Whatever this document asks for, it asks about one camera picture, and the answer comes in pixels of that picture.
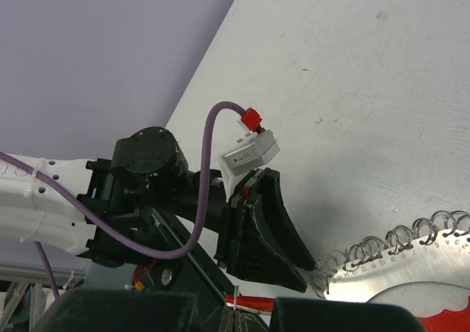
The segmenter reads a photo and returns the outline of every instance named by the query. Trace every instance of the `screw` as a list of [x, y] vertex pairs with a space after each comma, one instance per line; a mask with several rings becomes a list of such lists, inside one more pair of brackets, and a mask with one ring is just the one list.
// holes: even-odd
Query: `screw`
[[163, 286], [167, 286], [171, 282], [171, 278], [173, 277], [173, 274], [171, 272], [171, 269], [165, 268], [162, 273], [162, 284]]

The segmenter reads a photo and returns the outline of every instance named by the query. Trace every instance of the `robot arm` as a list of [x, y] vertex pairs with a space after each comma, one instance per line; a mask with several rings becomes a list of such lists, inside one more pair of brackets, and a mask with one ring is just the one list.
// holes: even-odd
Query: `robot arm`
[[[277, 153], [264, 132], [220, 157], [223, 171], [211, 172], [204, 226], [219, 234], [215, 258], [227, 273], [303, 292], [306, 283], [294, 266], [312, 270], [314, 260], [283, 206], [279, 173], [254, 169]], [[90, 211], [150, 248], [167, 250], [156, 230], [161, 224], [155, 223], [155, 211], [195, 220], [199, 173], [188, 171], [166, 129], [147, 128], [119, 140], [112, 160], [19, 158], [59, 176], [57, 181]], [[153, 261], [111, 238], [53, 189], [12, 165], [0, 165], [0, 185], [0, 234], [46, 242], [108, 267]]]

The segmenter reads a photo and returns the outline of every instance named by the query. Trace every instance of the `white table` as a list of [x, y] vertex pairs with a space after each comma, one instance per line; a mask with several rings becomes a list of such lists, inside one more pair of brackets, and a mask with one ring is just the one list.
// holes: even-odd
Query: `white table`
[[[468, 0], [236, 0], [167, 127], [197, 170], [209, 109], [255, 107], [316, 257], [438, 209], [469, 210], [469, 14]], [[213, 167], [243, 134], [235, 120], [217, 122]], [[211, 255], [216, 238], [201, 240]], [[246, 295], [296, 295], [239, 283]], [[430, 316], [469, 295], [415, 284], [375, 301]]]

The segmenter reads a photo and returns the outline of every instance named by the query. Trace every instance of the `gray wall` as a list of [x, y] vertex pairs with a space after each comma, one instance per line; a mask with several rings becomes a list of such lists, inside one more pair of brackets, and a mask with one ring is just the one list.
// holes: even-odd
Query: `gray wall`
[[[117, 139], [164, 126], [232, 1], [0, 0], [1, 149], [110, 157]], [[1, 262], [40, 264], [28, 243], [0, 248]]]

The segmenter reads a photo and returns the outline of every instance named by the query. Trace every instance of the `red cable plug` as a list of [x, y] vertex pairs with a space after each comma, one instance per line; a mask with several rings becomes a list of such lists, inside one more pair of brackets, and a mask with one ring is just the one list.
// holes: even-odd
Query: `red cable plug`
[[261, 125], [261, 120], [260, 114], [253, 108], [248, 108], [242, 116], [242, 123], [244, 123], [250, 131], [256, 131]]

